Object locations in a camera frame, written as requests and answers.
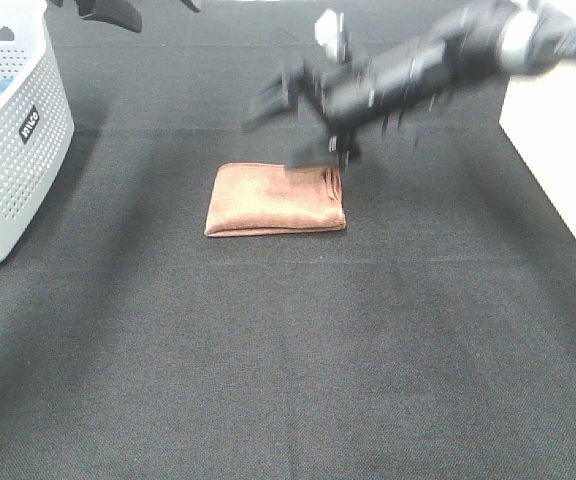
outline white box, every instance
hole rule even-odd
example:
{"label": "white box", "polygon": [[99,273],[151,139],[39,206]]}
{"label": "white box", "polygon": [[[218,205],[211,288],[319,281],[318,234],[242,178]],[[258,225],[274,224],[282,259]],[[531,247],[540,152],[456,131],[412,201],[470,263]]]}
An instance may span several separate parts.
{"label": "white box", "polygon": [[[576,20],[576,1],[550,3]],[[576,238],[576,62],[513,77],[500,124]]]}

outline black fabric surface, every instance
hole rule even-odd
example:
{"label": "black fabric surface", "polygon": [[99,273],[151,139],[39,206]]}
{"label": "black fabric surface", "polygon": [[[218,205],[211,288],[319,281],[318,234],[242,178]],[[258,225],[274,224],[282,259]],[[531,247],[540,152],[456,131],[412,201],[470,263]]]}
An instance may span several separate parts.
{"label": "black fabric surface", "polygon": [[134,3],[47,13],[77,129],[0,266],[0,479],[576,479],[576,242],[503,85],[362,132],[347,231],[202,235],[219,165],[319,133],[239,120],[324,7],[378,51],[462,2]]}

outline white plastic basket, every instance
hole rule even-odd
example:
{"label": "white plastic basket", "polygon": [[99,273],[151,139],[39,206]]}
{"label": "white plastic basket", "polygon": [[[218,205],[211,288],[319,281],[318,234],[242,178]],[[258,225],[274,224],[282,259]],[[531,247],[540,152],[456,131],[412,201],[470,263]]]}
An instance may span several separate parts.
{"label": "white plastic basket", "polygon": [[61,167],[74,125],[44,22],[45,0],[0,0],[0,262]]}

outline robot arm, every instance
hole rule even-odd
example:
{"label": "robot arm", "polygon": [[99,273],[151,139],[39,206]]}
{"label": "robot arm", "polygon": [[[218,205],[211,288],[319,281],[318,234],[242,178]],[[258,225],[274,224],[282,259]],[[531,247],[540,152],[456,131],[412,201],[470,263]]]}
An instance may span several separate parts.
{"label": "robot arm", "polygon": [[[63,0],[50,0],[61,7]],[[119,27],[141,32],[141,14],[128,0],[75,0],[79,16],[84,20],[111,23]],[[199,12],[197,0],[181,0],[193,12]]]}
{"label": "robot arm", "polygon": [[493,77],[536,75],[563,59],[576,59],[576,24],[510,0],[472,3],[435,23],[425,35],[363,59],[352,59],[343,16],[335,18],[332,46],[322,46],[337,61],[336,70],[320,74],[305,61],[284,66],[275,82],[251,101],[244,122],[245,128],[254,129],[272,117],[294,113],[303,94],[324,122],[326,138],[299,152],[293,167],[346,165],[359,155],[359,127],[447,89]]}

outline brown towel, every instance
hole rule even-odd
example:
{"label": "brown towel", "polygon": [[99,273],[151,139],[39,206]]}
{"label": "brown towel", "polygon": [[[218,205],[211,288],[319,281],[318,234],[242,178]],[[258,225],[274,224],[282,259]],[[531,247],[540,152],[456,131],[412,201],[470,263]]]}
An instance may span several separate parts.
{"label": "brown towel", "polygon": [[205,235],[234,237],[346,228],[338,168],[228,163],[219,168]]}

